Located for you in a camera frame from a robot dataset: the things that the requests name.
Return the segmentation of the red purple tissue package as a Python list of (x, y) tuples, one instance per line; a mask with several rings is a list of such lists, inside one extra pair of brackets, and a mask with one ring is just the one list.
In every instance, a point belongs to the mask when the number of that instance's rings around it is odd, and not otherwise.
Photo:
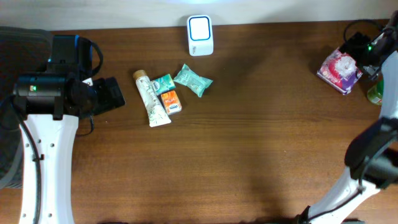
[(347, 53), (334, 50), (317, 71), (317, 76), (342, 95), (351, 92), (352, 87), (361, 78), (363, 72), (356, 66), (356, 61)]

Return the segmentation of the green lid jar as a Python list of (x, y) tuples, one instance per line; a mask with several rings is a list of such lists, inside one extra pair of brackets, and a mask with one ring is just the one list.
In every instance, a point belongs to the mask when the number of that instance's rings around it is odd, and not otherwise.
[(380, 80), (368, 90), (367, 98), (372, 104), (382, 105), (383, 92), (384, 80)]

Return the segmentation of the white bamboo print tube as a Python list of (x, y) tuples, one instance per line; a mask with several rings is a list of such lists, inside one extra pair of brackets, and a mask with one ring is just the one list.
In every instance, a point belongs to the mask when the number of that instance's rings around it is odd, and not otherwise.
[(144, 70), (138, 70), (134, 72), (132, 76), (135, 80), (144, 106), (146, 107), (149, 118), (149, 126), (153, 128), (171, 123), (171, 120), (162, 106), (162, 103), (155, 94), (146, 72)]

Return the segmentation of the teal blue tissue pack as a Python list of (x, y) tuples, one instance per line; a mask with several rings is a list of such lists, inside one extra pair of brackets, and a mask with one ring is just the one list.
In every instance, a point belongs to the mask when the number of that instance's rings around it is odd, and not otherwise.
[(175, 83), (170, 74), (152, 80), (151, 84), (157, 96), (166, 93), (168, 91), (174, 90), (176, 88)]

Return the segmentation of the orange tissue pack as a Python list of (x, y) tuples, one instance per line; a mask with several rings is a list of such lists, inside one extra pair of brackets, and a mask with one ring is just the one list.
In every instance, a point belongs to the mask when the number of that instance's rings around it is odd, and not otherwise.
[(175, 90), (160, 95), (165, 111), (168, 115), (178, 113), (182, 110), (182, 104)]

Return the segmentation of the teal wet wipes pack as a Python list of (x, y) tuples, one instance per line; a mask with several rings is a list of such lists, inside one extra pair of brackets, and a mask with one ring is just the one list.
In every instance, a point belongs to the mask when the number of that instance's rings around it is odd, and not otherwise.
[(189, 87), (192, 92), (201, 98), (204, 91), (213, 83), (213, 80), (197, 75), (188, 65), (184, 64), (174, 78), (174, 82)]

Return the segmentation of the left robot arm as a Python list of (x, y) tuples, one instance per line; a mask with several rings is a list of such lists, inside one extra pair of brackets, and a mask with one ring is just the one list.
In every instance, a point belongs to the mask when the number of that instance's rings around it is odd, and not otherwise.
[(80, 120), (120, 108), (114, 77), (94, 79), (103, 54), (79, 35), (55, 35), (43, 72), (19, 75), (11, 106), (22, 134), (20, 223), (73, 223), (72, 152)]

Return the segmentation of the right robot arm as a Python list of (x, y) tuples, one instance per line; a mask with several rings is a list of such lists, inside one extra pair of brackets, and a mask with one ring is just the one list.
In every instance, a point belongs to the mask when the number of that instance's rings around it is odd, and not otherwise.
[(370, 79), (383, 78), (379, 119), (347, 148), (345, 169), (331, 190), (308, 206), (294, 223), (347, 223), (347, 217), (366, 199), (397, 183), (397, 13), (386, 26), (376, 21), (374, 38), (356, 33), (344, 39), (343, 49)]

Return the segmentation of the grey plastic mesh basket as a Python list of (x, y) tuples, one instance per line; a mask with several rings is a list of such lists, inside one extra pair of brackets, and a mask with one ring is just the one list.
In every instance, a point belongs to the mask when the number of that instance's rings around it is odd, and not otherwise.
[(41, 29), (1, 27), (1, 188), (22, 187), (23, 147), (11, 106), (14, 84), (24, 72), (45, 70), (53, 35)]

